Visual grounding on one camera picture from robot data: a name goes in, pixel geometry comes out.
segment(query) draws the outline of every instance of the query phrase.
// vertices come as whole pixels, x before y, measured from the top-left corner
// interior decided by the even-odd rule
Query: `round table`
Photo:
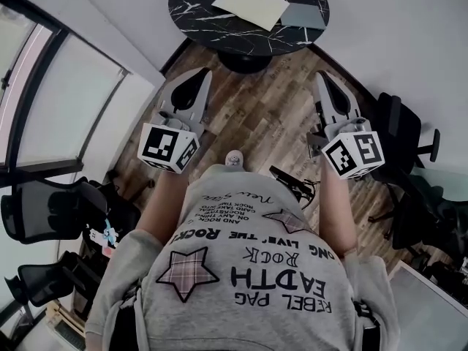
[[[169,0],[174,23],[191,40],[218,51],[230,70],[244,74],[265,69],[272,56],[295,52],[312,44],[322,30],[281,26],[266,31],[229,12],[212,7],[215,0]],[[327,0],[287,0],[316,5],[328,24]]]

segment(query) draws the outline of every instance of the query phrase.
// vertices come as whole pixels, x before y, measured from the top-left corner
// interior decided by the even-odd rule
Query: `plaid star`
[[[282,209],[281,212],[264,214],[263,217],[281,222],[288,234],[293,234],[301,230],[314,233],[304,221],[284,209]]]
[[[219,282],[219,278],[204,266],[207,251],[208,247],[203,247],[189,254],[172,251],[169,268],[156,282],[173,285],[182,303],[186,303],[198,284]]]

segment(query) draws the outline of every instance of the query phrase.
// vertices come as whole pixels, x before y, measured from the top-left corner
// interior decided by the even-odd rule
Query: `open book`
[[[215,0],[212,5],[271,31],[289,4],[285,0]]]

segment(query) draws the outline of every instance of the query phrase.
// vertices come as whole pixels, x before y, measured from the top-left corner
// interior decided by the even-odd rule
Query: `table leg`
[[[218,51],[218,57],[226,68],[241,74],[261,72],[270,64],[272,59],[271,56],[233,55],[220,50]]]

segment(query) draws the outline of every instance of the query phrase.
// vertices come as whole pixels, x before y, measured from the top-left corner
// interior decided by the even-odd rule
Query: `forearm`
[[[339,257],[343,257],[358,245],[348,183],[339,179],[325,157],[320,161],[319,234]]]
[[[188,170],[182,174],[162,171],[137,229],[145,230],[166,244],[176,231],[188,184]]]

